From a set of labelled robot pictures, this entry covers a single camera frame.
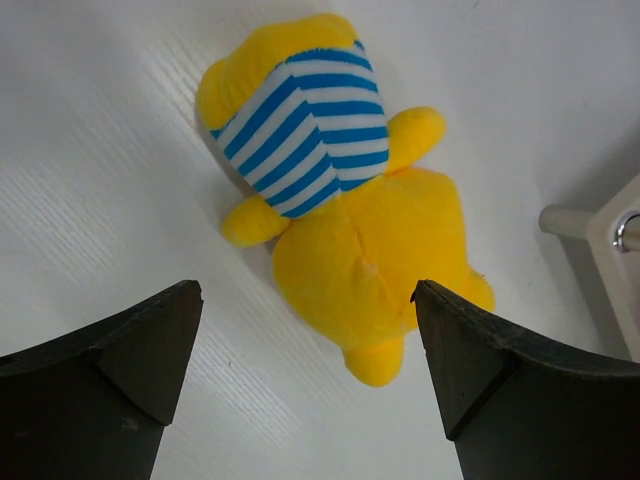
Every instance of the yellow fabric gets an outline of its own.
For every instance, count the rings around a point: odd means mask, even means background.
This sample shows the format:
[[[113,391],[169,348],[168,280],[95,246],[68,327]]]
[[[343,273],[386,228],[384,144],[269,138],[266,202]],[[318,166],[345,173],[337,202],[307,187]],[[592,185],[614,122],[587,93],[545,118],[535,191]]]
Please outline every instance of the yellow fabric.
[[[197,96],[205,125],[224,125],[291,54],[354,40],[347,21],[334,15],[259,30],[205,74]],[[418,280],[494,307],[491,287],[467,262],[454,183],[411,167],[444,132],[444,118],[431,108],[402,112],[389,122],[385,175],[293,221],[254,196],[223,224],[226,238],[241,247],[280,236],[273,268],[282,294],[343,350],[347,368],[367,385],[386,385],[400,371],[404,337],[417,326],[410,297]]]

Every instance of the blue and white striped fabric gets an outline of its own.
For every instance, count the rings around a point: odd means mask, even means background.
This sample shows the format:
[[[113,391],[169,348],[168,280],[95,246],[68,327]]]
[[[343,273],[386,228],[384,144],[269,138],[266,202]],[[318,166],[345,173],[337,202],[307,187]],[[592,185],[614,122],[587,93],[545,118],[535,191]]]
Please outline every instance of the blue and white striped fabric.
[[[240,174],[289,218],[382,174],[389,158],[387,120],[359,42],[289,58],[212,134]]]

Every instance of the black object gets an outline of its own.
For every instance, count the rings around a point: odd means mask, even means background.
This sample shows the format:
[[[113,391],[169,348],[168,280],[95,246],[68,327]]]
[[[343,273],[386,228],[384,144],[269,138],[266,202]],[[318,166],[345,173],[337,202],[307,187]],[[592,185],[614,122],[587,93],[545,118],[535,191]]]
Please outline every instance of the black object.
[[[148,479],[201,310],[185,281],[0,358],[0,479]]]
[[[466,480],[640,479],[640,365],[414,293],[445,435]]]

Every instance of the toy's arm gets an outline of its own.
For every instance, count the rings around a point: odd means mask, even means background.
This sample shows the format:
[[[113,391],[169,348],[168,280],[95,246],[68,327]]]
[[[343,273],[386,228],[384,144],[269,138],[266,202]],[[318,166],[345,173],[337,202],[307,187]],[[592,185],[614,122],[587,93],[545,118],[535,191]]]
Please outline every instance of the toy's arm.
[[[402,170],[422,158],[444,136],[442,115],[430,107],[410,108],[389,122],[390,155],[387,173]]]
[[[222,234],[236,247],[252,247],[280,235],[291,220],[278,214],[260,195],[238,205],[222,223]]]

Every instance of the yellow teddy bear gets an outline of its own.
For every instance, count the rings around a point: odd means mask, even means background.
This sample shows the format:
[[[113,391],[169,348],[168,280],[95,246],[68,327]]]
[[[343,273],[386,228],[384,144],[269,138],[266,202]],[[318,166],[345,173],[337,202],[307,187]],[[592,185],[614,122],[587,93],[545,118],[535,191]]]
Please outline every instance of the yellow teddy bear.
[[[363,383],[398,375],[418,280],[493,308],[467,262],[455,185],[411,166],[442,138],[444,118],[422,107],[387,122],[347,20],[256,30],[208,69],[196,105],[257,192],[226,218],[224,236],[239,247],[280,236],[273,268],[284,297]]]

